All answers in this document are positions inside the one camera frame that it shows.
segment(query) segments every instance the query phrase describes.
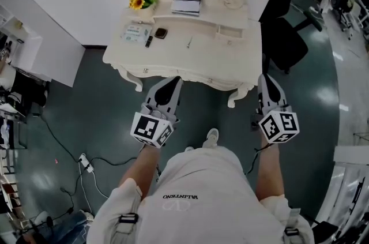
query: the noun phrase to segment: shelf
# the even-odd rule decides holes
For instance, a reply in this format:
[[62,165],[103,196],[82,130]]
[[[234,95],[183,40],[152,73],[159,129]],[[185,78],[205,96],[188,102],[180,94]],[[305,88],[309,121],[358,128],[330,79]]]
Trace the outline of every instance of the shelf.
[[[246,29],[248,28],[248,15],[246,8],[225,9],[223,7],[208,7],[201,5],[199,16],[188,16],[185,14],[172,13],[171,2],[160,2],[155,10],[153,18],[188,18],[190,20],[200,20],[211,22],[212,24],[224,25],[226,27]],[[139,20],[137,14],[139,10],[126,8],[124,12],[132,20]]]

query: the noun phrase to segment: green floor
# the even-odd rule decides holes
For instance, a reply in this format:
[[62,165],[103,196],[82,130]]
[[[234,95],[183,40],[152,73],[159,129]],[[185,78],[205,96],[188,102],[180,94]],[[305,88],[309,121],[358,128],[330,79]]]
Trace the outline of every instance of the green floor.
[[[302,2],[302,7],[313,0]],[[296,25],[304,19],[293,9],[287,20]],[[287,99],[298,114],[301,133],[280,146],[285,194],[294,207],[315,216],[324,199],[333,169],[333,150],[338,136],[338,87],[332,49],[326,32],[309,26],[300,35],[308,54],[291,69],[290,75],[271,69],[270,74],[284,88]],[[73,89],[52,82],[44,116],[59,140],[75,157],[100,156],[121,162],[136,156],[140,144],[130,137],[133,115],[140,110],[148,89],[159,78],[144,80],[143,93],[123,80],[111,66],[102,62],[103,51],[87,50]],[[227,107],[230,92],[217,91],[204,84],[185,82],[177,116],[178,129],[163,149],[160,168],[186,146],[200,146],[211,127],[220,131],[220,145],[234,151],[247,170],[259,146],[258,133],[250,131],[250,115],[256,109],[257,90]],[[78,165],[61,149],[39,118],[28,118],[28,150],[21,151],[17,166],[20,196],[27,216],[47,210],[52,216],[64,213],[70,198],[59,188],[73,191],[79,175]],[[117,186],[128,166],[113,167],[95,160],[97,183],[105,194]],[[255,186],[257,172],[250,174]],[[93,176],[83,175],[87,198],[96,213],[105,201],[96,190]],[[73,197],[75,209],[88,210],[79,183]]]

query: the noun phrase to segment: table leg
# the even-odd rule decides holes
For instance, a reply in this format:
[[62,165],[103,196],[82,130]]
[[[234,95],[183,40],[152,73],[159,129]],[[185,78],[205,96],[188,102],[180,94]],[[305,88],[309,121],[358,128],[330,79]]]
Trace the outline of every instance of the table leg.
[[235,107],[235,100],[239,100],[244,98],[248,91],[251,90],[254,86],[248,83],[242,83],[241,86],[232,93],[228,98],[228,107],[234,108]]
[[125,68],[123,68],[120,65],[111,65],[114,69],[118,70],[119,74],[122,76],[123,79],[127,80],[128,82],[136,84],[136,91],[141,92],[142,91],[142,81],[130,74]]

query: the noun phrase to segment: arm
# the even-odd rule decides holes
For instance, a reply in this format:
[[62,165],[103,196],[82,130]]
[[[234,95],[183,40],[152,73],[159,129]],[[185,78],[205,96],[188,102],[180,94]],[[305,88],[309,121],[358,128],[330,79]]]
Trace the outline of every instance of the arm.
[[37,244],[32,234],[24,234],[22,237],[29,244]]
[[[262,148],[267,146],[267,141],[262,135]],[[279,164],[278,145],[272,145],[270,148],[260,152],[258,180],[255,192],[259,201],[284,194],[283,178]]]
[[159,156],[159,149],[146,145],[133,165],[124,174],[119,185],[121,186],[128,178],[132,178],[136,182],[137,186],[140,187],[142,191],[142,199],[144,199],[149,192],[150,185],[155,174],[156,165],[159,161]]

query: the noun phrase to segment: white vanity table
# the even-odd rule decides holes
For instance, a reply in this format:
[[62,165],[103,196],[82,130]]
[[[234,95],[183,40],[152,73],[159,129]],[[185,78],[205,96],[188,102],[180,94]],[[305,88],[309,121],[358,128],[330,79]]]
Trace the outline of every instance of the white vanity table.
[[[228,106],[234,107],[262,73],[260,23],[248,19],[247,0],[202,0],[199,17],[171,13],[171,1],[160,0],[153,17],[147,19],[125,9],[103,61],[139,92],[139,78],[152,76],[181,76],[222,91],[237,89],[228,100]],[[126,42],[121,34],[131,22],[150,23],[152,35],[157,28],[165,28],[167,36],[154,37],[149,48]]]

